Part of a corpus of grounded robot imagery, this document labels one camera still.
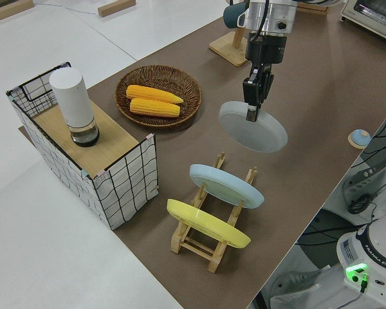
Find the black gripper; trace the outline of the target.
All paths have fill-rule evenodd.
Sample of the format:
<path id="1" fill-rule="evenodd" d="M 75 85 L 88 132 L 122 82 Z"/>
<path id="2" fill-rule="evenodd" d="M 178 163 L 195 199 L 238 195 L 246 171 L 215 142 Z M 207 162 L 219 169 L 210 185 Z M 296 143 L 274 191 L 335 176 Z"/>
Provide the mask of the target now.
<path id="1" fill-rule="evenodd" d="M 248 35 L 245 58 L 253 65 L 263 64 L 262 70 L 254 67 L 250 76 L 243 81 L 244 101 L 248 104 L 246 119 L 257 120 L 262 103 L 267 99 L 274 75 L 271 64 L 279 64 L 283 60 L 286 47 L 286 36 L 262 35 L 256 40 L 254 33 Z"/>

